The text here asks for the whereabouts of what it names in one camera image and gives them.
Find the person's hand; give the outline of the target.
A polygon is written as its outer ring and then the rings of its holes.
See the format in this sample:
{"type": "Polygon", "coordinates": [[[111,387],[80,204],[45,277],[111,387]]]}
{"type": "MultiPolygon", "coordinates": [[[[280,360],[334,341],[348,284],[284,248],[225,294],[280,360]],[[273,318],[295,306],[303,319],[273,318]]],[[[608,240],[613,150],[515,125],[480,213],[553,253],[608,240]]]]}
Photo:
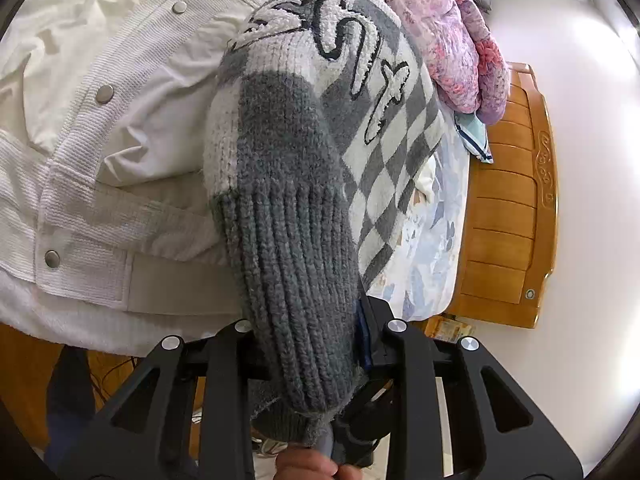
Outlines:
{"type": "Polygon", "coordinates": [[[313,448],[287,448],[276,459],[274,480],[362,480],[352,465],[337,465],[313,448]]]}

